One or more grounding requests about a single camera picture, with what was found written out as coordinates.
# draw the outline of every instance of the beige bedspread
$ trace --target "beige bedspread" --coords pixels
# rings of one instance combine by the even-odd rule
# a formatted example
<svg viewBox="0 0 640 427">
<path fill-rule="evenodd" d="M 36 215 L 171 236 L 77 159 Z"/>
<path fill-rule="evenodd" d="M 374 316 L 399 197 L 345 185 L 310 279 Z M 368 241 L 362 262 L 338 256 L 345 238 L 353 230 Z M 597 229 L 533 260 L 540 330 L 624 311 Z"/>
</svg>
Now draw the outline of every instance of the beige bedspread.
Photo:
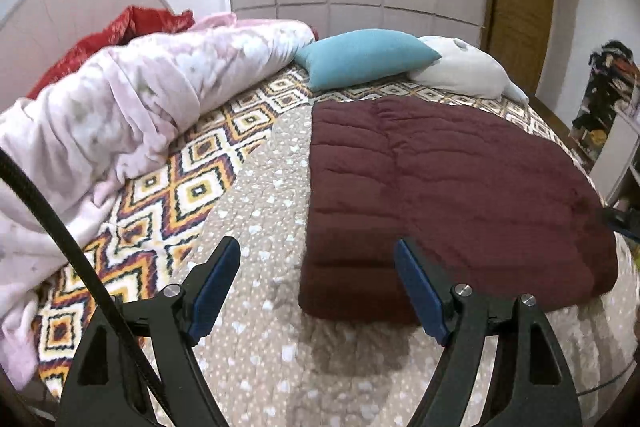
<svg viewBox="0 0 640 427">
<path fill-rule="evenodd" d="M 230 425 L 406 425 L 442 348 L 419 329 L 321 321 L 303 315 L 297 304 L 310 131 L 309 106 L 280 117 L 174 274 L 174 282 L 182 281 L 224 235 L 240 242 L 238 275 L 211 335 L 194 353 Z M 619 374 L 636 347 L 638 276 L 626 244 L 616 240 L 619 277 L 613 290 L 588 305 L 548 315 L 578 391 Z M 486 341 L 464 426 L 479 419 L 495 347 L 495 338 Z M 580 399 L 586 425 L 610 405 L 625 380 Z M 169 424 L 162 413 L 159 419 Z"/>
</svg>

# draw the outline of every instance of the headboard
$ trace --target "headboard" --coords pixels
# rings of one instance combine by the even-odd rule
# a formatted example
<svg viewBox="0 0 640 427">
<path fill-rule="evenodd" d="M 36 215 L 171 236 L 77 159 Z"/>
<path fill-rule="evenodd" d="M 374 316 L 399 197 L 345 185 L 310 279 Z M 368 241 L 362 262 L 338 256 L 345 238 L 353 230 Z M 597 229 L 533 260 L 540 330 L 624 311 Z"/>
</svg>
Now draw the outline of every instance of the headboard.
<svg viewBox="0 0 640 427">
<path fill-rule="evenodd" d="M 170 9 L 166 0 L 20 0 L 0 21 L 0 111 L 24 96 L 79 39 L 132 4 Z"/>
</svg>

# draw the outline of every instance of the pillow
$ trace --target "pillow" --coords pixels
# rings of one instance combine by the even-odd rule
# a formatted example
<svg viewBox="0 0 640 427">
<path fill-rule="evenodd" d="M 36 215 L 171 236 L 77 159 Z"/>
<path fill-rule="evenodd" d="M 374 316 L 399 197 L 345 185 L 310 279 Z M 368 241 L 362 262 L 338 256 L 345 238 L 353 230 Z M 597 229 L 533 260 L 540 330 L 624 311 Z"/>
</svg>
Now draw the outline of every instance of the pillow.
<svg viewBox="0 0 640 427">
<path fill-rule="evenodd" d="M 302 48 L 295 61 L 309 72 L 309 89 L 337 89 L 425 68 L 440 55 L 416 37 L 392 30 L 357 30 Z"/>
<path fill-rule="evenodd" d="M 527 95 L 513 84 L 509 75 L 491 55 L 461 39 L 421 37 L 419 39 L 441 58 L 428 68 L 411 71 L 416 84 L 478 98 L 500 98 L 502 94 L 528 105 Z"/>
</svg>

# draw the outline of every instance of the red fabric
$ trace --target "red fabric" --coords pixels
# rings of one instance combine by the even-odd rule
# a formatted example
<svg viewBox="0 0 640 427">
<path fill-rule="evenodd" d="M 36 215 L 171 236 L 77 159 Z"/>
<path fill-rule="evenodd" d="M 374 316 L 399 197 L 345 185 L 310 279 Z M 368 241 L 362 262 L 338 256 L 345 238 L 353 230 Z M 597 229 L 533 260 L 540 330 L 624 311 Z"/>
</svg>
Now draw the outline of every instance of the red fabric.
<svg viewBox="0 0 640 427">
<path fill-rule="evenodd" d="M 42 75 L 27 98 L 36 98 L 49 84 L 76 73 L 91 55 L 107 46 L 124 46 L 131 39 L 150 33 L 180 33 L 193 26 L 193 12 L 174 15 L 169 10 L 129 6 L 99 33 L 81 39 Z"/>
<path fill-rule="evenodd" d="M 558 145 L 472 107 L 410 96 L 312 112 L 298 302 L 329 320 L 413 323 L 394 245 L 413 237 L 454 283 L 532 293 L 545 311 L 618 277 L 616 241 Z"/>
</svg>

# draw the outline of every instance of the metal bolt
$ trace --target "metal bolt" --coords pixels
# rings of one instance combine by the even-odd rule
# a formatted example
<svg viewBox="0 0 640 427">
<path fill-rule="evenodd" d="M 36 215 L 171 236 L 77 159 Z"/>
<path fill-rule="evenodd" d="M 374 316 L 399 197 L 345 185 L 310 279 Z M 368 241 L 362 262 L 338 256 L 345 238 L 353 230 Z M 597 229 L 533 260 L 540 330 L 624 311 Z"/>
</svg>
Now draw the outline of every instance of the metal bolt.
<svg viewBox="0 0 640 427">
<path fill-rule="evenodd" d="M 473 288 L 471 288 L 471 286 L 469 286 L 468 284 L 456 284 L 456 287 L 454 288 L 454 292 L 456 292 L 461 297 L 468 297 L 469 295 L 471 295 L 471 293 L 473 293 L 473 291 Z"/>
<path fill-rule="evenodd" d="M 176 295 L 178 295 L 178 293 L 180 293 L 180 290 L 182 290 L 182 286 L 180 286 L 179 284 L 170 284 L 164 287 L 162 293 L 166 297 L 175 297 Z"/>
<path fill-rule="evenodd" d="M 522 304 L 524 304 L 525 306 L 535 306 L 536 305 L 536 298 L 531 295 L 530 293 L 524 293 L 520 296 L 520 300 L 522 301 Z"/>
</svg>

